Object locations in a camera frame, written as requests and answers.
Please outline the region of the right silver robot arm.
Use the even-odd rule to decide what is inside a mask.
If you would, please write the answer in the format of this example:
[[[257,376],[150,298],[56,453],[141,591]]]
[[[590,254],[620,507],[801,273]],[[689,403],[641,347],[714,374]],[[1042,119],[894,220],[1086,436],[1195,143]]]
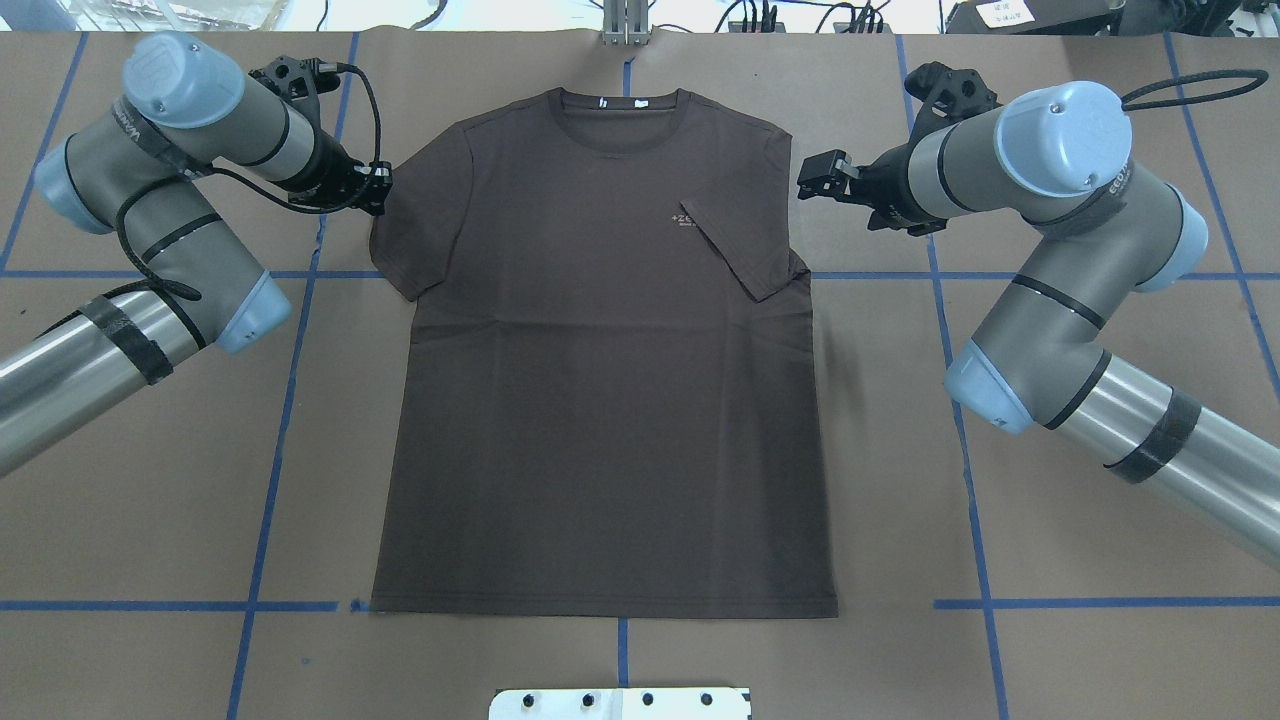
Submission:
[[[1165,290],[1203,256],[1185,195],[1133,159],[1125,101],[1092,81],[1000,102],[974,70],[937,63],[905,82],[908,141],[865,165],[806,158],[797,196],[870,209],[913,236],[1012,210],[1039,243],[956,352],[945,388],[1010,434],[1033,425],[1277,564],[1277,448],[1097,341],[1130,293]]]

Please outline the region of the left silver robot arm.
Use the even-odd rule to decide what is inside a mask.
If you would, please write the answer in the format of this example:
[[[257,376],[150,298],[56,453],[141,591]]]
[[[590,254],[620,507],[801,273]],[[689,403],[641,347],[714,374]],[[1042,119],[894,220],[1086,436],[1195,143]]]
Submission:
[[[271,273],[200,191],[233,179],[288,211],[381,215],[388,161],[352,158],[319,99],[349,61],[279,56],[253,70],[201,38],[147,35],[109,111],[35,167],[45,202],[115,237],[137,278],[96,295],[3,361],[3,471],[23,466],[207,346],[238,354],[292,311]]]

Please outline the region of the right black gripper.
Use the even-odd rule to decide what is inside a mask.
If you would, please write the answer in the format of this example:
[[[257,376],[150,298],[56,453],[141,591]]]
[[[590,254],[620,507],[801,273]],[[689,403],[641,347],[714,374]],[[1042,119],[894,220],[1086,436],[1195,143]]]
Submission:
[[[797,173],[797,197],[828,197],[870,209],[869,231],[906,231],[920,237],[946,228],[925,211],[908,183],[910,149],[891,149],[868,165],[854,165],[844,150],[806,158]]]

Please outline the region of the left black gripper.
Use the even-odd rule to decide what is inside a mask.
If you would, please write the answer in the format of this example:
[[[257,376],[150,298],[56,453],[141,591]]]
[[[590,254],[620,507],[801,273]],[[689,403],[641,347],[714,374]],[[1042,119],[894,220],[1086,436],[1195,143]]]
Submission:
[[[352,159],[346,150],[317,150],[302,172],[291,178],[291,202],[319,213],[355,208],[381,217],[392,186],[389,161],[366,164]]]

